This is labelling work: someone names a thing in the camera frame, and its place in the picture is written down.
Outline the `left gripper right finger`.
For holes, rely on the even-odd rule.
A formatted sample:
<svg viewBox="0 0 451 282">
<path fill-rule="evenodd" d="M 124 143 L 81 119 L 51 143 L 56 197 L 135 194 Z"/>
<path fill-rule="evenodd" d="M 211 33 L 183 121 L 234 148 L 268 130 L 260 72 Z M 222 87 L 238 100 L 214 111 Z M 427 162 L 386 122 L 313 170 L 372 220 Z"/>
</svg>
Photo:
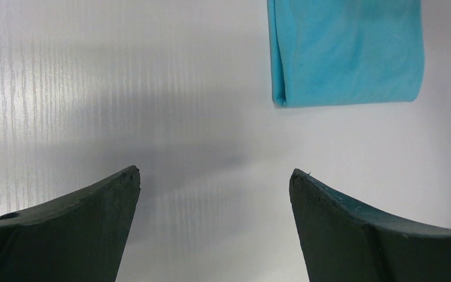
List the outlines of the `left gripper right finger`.
<svg viewBox="0 0 451 282">
<path fill-rule="evenodd" d="M 299 169 L 289 193 L 311 281 L 451 281 L 451 229 L 379 210 Z"/>
</svg>

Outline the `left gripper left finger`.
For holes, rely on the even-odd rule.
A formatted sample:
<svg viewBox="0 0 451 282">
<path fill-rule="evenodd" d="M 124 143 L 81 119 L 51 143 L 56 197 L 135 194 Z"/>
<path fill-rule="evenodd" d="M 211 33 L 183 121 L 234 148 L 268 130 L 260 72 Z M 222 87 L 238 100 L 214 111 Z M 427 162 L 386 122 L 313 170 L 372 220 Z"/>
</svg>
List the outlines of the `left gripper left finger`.
<svg viewBox="0 0 451 282">
<path fill-rule="evenodd" d="M 139 170 L 129 166 L 1 215 L 0 281 L 115 281 L 139 195 Z"/>
</svg>

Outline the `teal t shirt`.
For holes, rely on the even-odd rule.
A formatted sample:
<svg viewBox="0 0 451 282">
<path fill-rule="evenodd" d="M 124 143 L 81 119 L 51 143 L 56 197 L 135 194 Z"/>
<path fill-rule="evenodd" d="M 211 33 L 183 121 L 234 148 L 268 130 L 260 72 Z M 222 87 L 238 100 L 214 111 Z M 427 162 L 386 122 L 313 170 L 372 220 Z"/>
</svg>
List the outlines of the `teal t shirt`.
<svg viewBox="0 0 451 282">
<path fill-rule="evenodd" d="M 268 1 L 267 11 L 277 106 L 417 98 L 425 68 L 420 1 Z"/>
</svg>

